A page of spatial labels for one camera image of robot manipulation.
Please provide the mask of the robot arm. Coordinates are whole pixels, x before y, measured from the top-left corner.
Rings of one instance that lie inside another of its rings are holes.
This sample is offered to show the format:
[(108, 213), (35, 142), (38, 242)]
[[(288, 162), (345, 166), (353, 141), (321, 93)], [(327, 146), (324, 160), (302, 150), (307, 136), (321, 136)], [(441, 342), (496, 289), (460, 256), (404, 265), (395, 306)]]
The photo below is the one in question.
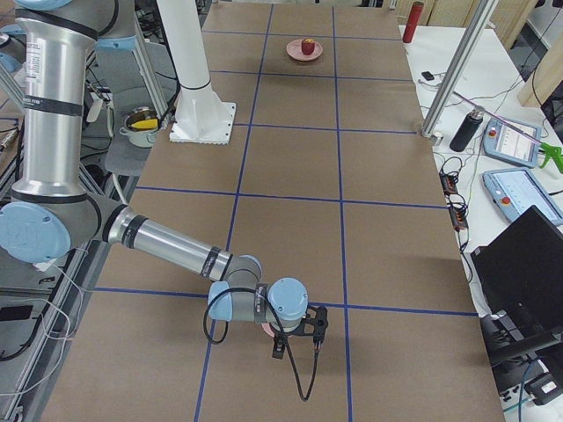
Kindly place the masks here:
[(16, 20), (26, 33), (24, 163), (1, 211), (2, 247), (40, 263), (95, 239), (170, 261), (211, 280), (206, 318), (271, 325), (273, 355), (281, 358), (306, 323), (300, 281), (266, 284), (256, 258), (207, 245), (80, 186), (87, 57), (95, 47), (135, 39), (133, 3), (20, 1)]

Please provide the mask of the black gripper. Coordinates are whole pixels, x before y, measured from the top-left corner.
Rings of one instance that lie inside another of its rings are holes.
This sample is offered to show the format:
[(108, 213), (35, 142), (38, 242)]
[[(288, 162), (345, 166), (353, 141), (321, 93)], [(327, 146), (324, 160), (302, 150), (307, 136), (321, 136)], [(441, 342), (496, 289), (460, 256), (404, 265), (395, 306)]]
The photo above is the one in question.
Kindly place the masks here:
[(275, 336), (273, 338), (272, 357), (274, 359), (282, 359), (285, 354), (285, 340), (283, 337), (302, 337), (303, 330), (296, 327), (276, 327), (273, 326)]

